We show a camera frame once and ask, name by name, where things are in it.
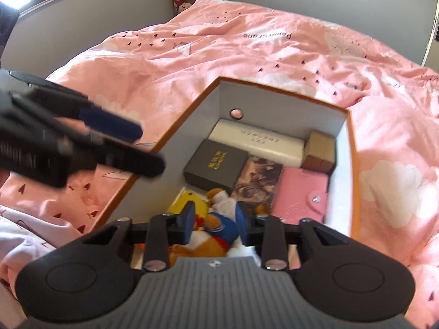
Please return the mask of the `pink snap wallet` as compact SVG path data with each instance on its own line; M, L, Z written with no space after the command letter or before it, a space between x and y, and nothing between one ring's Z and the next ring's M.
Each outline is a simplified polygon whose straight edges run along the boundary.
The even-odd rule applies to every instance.
M328 176L295 167L284 167L272 203L272 215L284 223L298 224L302 218L324 219Z

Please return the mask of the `brown bear plush keychain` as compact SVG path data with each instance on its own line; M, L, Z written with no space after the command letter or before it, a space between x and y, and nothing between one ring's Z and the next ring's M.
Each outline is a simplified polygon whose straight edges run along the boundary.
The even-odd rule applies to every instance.
M170 211L180 213L189 200L196 208L193 232L187 244L170 246L170 264L173 266L181 257L227 257L231 244L239 237L235 217L237 200L219 188L208 191L205 200L187 191Z

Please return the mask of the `dark illustrated card box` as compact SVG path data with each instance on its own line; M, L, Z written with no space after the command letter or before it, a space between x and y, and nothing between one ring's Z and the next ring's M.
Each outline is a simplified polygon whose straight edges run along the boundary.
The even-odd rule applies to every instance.
M240 173L231 196L253 205L272 205L283 165L251 155Z

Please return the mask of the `white panda plush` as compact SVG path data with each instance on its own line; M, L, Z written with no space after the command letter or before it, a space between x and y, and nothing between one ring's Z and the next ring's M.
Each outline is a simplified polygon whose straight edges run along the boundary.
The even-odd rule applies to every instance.
M245 246L241 238L238 237L233 244L231 244L231 247L229 251L226 254L229 258L237 258L237 257L252 257L255 264L257 266L261 265L261 260L259 255L256 252L256 249L254 246Z

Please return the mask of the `black gift box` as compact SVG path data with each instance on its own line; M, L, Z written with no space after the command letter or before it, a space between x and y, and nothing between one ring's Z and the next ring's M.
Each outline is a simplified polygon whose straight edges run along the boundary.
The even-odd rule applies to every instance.
M204 139L183 170L186 183L210 191L231 194L249 158L245 150Z

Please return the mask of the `small brown cardboard box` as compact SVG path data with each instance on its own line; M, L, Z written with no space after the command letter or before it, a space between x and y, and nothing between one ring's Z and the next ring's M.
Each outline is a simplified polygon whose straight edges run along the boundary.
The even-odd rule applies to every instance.
M312 131L303 149L302 169L329 174L336 164L336 139Z

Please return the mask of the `orange cardboard box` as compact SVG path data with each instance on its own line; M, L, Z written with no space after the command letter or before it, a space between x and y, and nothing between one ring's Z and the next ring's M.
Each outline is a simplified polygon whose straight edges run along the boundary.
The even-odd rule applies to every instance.
M219 78L156 145L167 167L156 180L123 179L93 221L136 223L195 208L193 232L170 259L251 256L237 234L236 208L302 218L355 236L359 217L350 113L310 97Z

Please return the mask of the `pink patterned duvet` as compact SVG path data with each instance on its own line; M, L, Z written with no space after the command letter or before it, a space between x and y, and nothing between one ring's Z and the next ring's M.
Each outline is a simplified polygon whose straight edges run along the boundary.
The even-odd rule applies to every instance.
M54 188L1 168L1 326L437 328L434 71L347 27L198 0L163 25L107 37L45 80L140 123L143 135L128 143L80 120L61 123L163 157L159 140L219 78L350 113L355 236L311 218L281 221L288 270L265 270L252 257L181 257L168 270L145 273L151 219L93 221L124 178L156 180L164 172L148 178L97 166Z

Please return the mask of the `long white box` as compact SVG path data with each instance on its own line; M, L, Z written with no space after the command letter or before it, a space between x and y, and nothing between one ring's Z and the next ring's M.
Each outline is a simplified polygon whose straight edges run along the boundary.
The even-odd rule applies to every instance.
M220 119L208 139L284 166L299 167L302 164L303 140L244 123Z

